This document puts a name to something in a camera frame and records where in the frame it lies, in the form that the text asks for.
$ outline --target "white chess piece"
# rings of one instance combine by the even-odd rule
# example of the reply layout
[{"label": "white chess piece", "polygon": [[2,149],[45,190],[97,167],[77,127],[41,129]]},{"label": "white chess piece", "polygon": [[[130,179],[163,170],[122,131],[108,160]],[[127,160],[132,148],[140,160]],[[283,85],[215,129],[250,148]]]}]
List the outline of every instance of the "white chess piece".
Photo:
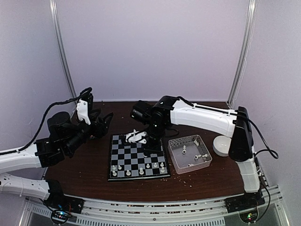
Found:
[{"label": "white chess piece", "polygon": [[139,174],[140,174],[140,175],[143,175],[143,174],[144,174],[143,168],[140,168],[139,170],[140,170],[140,171],[139,171]]},{"label": "white chess piece", "polygon": [[195,143],[196,146],[199,146],[199,142],[196,139],[193,142]]},{"label": "white chess piece", "polygon": [[194,159],[195,159],[195,160],[198,160],[198,158],[200,158],[200,157],[204,157],[204,155],[202,156],[202,155],[200,155],[200,154],[199,154],[199,155],[196,154],[196,155],[194,156]]}]

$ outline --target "chessboard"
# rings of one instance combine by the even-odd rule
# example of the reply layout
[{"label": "chessboard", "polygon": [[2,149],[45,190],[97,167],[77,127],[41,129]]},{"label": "chessboard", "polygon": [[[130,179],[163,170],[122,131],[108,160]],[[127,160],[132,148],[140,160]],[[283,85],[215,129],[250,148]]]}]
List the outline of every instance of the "chessboard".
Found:
[{"label": "chessboard", "polygon": [[170,177],[166,151],[161,145],[161,153],[143,155],[140,143],[126,143],[126,135],[112,135],[108,181],[150,179]]}]

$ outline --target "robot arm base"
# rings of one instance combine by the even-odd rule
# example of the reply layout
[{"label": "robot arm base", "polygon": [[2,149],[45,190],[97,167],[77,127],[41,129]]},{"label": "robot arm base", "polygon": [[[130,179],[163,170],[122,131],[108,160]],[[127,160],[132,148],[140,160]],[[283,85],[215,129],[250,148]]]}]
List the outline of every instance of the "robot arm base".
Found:
[{"label": "robot arm base", "polygon": [[244,193],[243,195],[225,199],[228,213],[243,211],[265,203],[262,192]]},{"label": "robot arm base", "polygon": [[71,209],[73,213],[81,213],[84,206],[83,199],[64,195],[57,180],[46,180],[46,182],[49,185],[49,197],[44,201],[47,206],[67,212]]}]

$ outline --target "metal frame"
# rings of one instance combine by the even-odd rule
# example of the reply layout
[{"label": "metal frame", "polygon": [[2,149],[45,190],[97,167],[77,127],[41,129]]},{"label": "metal frame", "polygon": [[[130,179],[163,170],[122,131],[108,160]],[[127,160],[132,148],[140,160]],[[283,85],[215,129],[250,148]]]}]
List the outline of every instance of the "metal frame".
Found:
[{"label": "metal frame", "polygon": [[[278,186],[268,190],[282,226],[289,226]],[[269,197],[265,190],[263,195],[266,203],[261,207],[265,208]],[[228,197],[182,202],[116,202],[84,198],[82,213],[73,214],[75,218],[68,222],[79,226],[224,226],[224,217],[238,214],[227,212],[224,199]],[[19,226],[27,226],[30,212],[50,216],[50,211],[39,200],[30,198]]]},{"label": "metal frame", "polygon": [[245,65],[246,65],[246,54],[250,47],[251,37],[253,33],[253,26],[255,21],[255,11],[257,6],[257,0],[249,0],[249,9],[246,18],[246,27],[245,34],[243,39],[243,44],[240,51],[240,56],[238,60],[238,65],[235,72],[235,77],[233,81],[233,85],[231,88],[231,92],[228,98],[228,105],[230,108],[234,107],[234,100],[239,90],[240,82],[244,73]]},{"label": "metal frame", "polygon": [[68,88],[71,93],[71,96],[73,98],[75,98],[76,92],[75,92],[75,88],[74,88],[72,78],[70,75],[67,58],[66,58],[66,53],[65,53],[64,46],[63,46],[63,39],[62,39],[61,27],[60,27],[58,13],[57,13],[56,0],[49,0],[49,3],[50,3],[51,17],[53,20],[53,25],[54,25],[55,33],[56,33],[56,39],[57,39],[57,43],[58,43],[58,47],[59,47],[59,51],[60,51],[62,65],[63,65],[63,70],[65,73],[65,77],[67,80],[67,84],[68,84]]}]

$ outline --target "chessboard frame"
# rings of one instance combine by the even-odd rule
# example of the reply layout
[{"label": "chessboard frame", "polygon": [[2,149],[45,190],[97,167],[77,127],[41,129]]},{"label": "chessboard frame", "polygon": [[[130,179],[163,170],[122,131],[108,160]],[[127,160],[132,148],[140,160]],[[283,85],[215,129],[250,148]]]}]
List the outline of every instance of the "chessboard frame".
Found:
[{"label": "chessboard frame", "polygon": [[120,135],[124,135],[124,133],[121,134],[112,134],[110,137],[110,149],[109,149],[109,162],[108,162],[108,181],[109,182],[120,182],[120,181],[131,181],[131,180],[138,180],[138,179],[156,179],[156,178],[169,178],[171,177],[171,171],[169,168],[169,164],[168,164],[168,158],[167,158],[167,152],[166,152],[166,148],[164,147],[164,144],[161,140],[161,146],[163,149],[163,156],[164,156],[164,160],[165,160],[165,169],[166,169],[166,173],[164,174],[157,174],[157,175],[138,175],[138,176],[131,176],[131,177],[124,177],[124,178],[112,178],[111,177],[111,161],[112,161],[112,142],[113,142],[113,136],[120,136]]}]

